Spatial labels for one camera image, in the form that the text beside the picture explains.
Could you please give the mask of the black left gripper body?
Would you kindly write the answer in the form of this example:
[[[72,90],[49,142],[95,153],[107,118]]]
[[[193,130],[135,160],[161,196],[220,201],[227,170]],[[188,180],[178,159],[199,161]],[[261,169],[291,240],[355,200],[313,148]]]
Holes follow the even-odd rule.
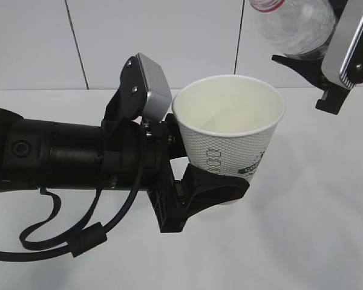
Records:
[[[147,192],[162,233],[179,233],[185,226],[187,214],[178,200],[170,164],[168,139],[172,134],[165,122],[149,127],[150,136],[143,126],[126,118],[104,123],[101,172],[115,179],[110,186],[129,190],[122,208],[104,226],[105,231],[111,231],[125,217],[140,190]]]

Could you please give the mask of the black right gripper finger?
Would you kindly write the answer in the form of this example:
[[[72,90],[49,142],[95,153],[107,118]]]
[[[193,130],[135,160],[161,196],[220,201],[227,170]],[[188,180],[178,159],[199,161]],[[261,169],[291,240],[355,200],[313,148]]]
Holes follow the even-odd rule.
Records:
[[[325,91],[329,87],[329,81],[321,71],[321,59],[299,60],[279,55],[273,55],[271,59],[280,65],[290,68],[318,89]]]

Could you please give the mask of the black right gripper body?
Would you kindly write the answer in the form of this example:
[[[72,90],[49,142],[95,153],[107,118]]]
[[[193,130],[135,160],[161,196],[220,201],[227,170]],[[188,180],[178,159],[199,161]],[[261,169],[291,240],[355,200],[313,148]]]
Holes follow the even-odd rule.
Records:
[[[315,86],[323,90],[322,97],[317,100],[315,108],[329,114],[339,114],[351,88],[342,88],[330,82],[316,82]]]

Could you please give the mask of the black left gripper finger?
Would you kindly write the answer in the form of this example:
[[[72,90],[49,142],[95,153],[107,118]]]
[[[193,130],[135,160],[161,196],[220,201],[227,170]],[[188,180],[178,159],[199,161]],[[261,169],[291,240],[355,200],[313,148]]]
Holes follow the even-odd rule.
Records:
[[[189,164],[175,181],[176,214],[181,221],[215,205],[241,199],[250,184],[244,178],[219,175]]]

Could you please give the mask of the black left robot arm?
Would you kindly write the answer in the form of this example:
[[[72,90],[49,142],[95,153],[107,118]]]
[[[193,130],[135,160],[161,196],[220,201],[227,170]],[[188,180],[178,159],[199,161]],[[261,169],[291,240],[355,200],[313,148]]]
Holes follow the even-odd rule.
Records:
[[[159,123],[103,121],[101,126],[29,120],[0,108],[0,192],[50,189],[128,190],[143,163],[139,189],[148,193],[162,233],[215,205],[241,199],[249,183],[189,164],[176,180],[171,161],[186,156],[175,117]]]

